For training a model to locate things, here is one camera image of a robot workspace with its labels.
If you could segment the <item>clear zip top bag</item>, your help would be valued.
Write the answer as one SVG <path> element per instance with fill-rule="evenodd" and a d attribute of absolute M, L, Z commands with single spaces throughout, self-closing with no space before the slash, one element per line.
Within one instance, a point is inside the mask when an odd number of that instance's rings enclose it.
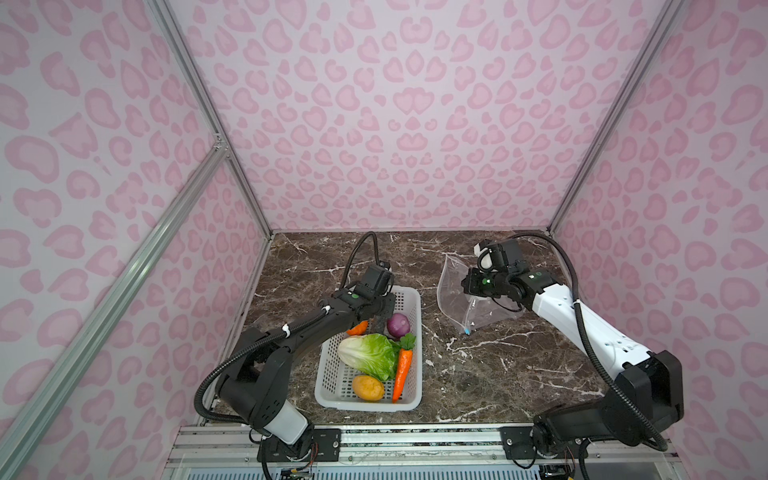
<path fill-rule="evenodd" d="M 459 257 L 445 255 L 438 282 L 437 305 L 460 334 L 471 333 L 500 322 L 520 318 L 523 308 L 506 299 L 493 299 L 465 294 L 461 281 L 469 274 L 469 267 Z"/>

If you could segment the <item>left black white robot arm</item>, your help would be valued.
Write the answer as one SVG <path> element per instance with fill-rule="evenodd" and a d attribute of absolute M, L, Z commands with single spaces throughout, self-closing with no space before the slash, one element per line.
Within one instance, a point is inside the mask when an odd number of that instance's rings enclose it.
<path fill-rule="evenodd" d="M 198 388 L 198 414 L 246 424 L 304 455 L 313 426 L 287 400 L 293 364 L 333 336 L 391 314 L 393 281 L 387 263 L 371 265 L 360 280 L 336 290 L 305 316 L 279 329 L 248 334 Z"/>

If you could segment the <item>orange carrot toy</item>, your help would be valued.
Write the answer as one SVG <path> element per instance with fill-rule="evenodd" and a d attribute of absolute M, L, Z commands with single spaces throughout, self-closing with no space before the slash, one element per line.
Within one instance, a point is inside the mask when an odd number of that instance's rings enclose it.
<path fill-rule="evenodd" d="M 394 378 L 392 402 L 397 403 L 403 394 L 408 373 L 413 359 L 413 349 L 416 346 L 416 337 L 408 333 L 398 341 L 399 351 L 397 359 L 397 369 Z"/>

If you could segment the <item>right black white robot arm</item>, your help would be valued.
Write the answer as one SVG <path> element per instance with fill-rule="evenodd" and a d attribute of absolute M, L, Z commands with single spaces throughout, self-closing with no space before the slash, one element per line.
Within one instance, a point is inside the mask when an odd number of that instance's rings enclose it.
<path fill-rule="evenodd" d="M 570 281 L 531 267 L 519 241 L 535 235 L 480 241 L 476 264 L 461 282 L 470 296 L 506 298 L 551 324 L 586 355 L 607 387 L 597 400 L 537 415 L 530 434 L 535 452 L 553 456 L 572 443 L 585 449 L 594 440 L 667 451 L 663 433 L 684 416 L 681 362 L 667 350 L 654 352 L 632 340 L 589 308 L 573 262 L 551 237 L 538 236 L 559 254 Z"/>

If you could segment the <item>white perforated plastic basket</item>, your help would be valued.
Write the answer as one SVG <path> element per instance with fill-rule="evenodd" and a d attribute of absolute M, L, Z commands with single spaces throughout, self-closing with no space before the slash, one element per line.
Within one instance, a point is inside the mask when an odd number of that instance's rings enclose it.
<path fill-rule="evenodd" d="M 364 334 L 322 344 L 315 399 L 323 407 L 365 412 L 411 411 L 422 400 L 421 296 L 395 286 L 394 313 Z"/>

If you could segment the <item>purple onion toy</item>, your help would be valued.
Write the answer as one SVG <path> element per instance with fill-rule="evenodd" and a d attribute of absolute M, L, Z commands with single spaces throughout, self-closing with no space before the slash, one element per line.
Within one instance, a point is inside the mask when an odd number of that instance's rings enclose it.
<path fill-rule="evenodd" d="M 400 339 L 411 332 L 411 323 L 405 314 L 394 313 L 387 321 L 386 328 L 393 339 Z"/>

